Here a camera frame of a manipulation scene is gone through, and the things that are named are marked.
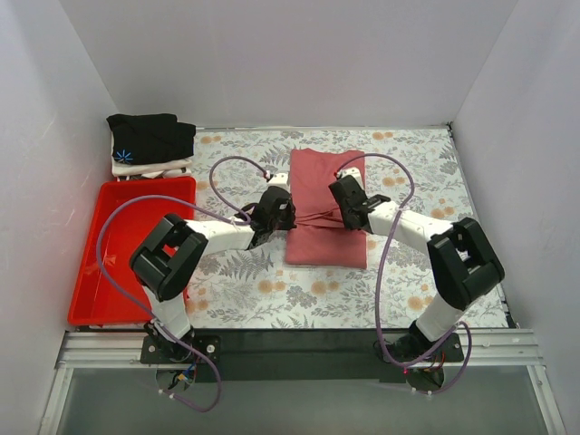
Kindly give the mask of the pink t-shirt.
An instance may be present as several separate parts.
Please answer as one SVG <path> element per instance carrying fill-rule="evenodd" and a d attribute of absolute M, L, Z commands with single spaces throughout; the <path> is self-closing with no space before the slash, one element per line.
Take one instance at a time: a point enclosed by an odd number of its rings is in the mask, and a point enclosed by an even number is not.
<path fill-rule="evenodd" d="M 367 267 L 366 234 L 344 227 L 329 189 L 335 172 L 351 161 L 364 173 L 363 153 L 292 150 L 289 182 L 295 205 L 295 228 L 288 232 L 285 261 L 293 266 Z"/>

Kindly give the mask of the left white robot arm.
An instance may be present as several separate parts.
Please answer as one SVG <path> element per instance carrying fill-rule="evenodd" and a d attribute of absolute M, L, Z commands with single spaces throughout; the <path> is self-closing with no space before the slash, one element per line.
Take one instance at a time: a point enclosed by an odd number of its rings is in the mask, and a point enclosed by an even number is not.
<path fill-rule="evenodd" d="M 200 260 L 228 250 L 263 245 L 277 230 L 295 227 L 295 207 L 288 188 L 269 186 L 249 209 L 250 221 L 186 220 L 168 214 L 130 258 L 130 269 L 149 299 L 154 329 L 163 336 L 161 350 L 181 363 L 192 354 L 192 331 L 183 292 Z"/>

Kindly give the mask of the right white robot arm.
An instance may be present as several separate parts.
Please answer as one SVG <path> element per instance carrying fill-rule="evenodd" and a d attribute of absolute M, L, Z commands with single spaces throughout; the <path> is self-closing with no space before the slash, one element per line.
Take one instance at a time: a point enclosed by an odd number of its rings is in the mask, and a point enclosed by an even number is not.
<path fill-rule="evenodd" d="M 441 337 L 480 297 L 505 278 L 505 270 L 481 225 L 471 217 L 449 222 L 400 206 L 384 195 L 366 195 L 357 169 L 342 170 L 329 189 L 344 226 L 403 243 L 430 260 L 437 295 L 396 345 L 430 360 Z"/>

